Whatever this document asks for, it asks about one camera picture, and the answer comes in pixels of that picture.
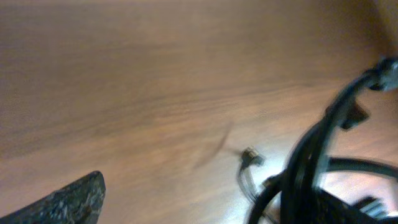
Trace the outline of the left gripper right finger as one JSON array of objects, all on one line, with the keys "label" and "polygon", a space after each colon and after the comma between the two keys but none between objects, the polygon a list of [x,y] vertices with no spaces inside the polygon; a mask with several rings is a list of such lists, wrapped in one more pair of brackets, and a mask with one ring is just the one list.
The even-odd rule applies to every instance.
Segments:
[{"label": "left gripper right finger", "polygon": [[364,197],[348,204],[325,190],[303,193],[282,189],[282,223],[377,224],[386,222],[386,208],[380,199]]}]

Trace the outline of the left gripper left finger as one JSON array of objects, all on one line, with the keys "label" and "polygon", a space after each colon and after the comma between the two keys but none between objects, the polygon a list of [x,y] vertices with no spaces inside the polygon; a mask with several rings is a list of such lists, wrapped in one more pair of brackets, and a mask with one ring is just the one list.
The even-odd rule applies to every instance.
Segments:
[{"label": "left gripper left finger", "polygon": [[105,194],[104,177],[96,170],[24,208],[1,217],[1,223],[96,224]]}]

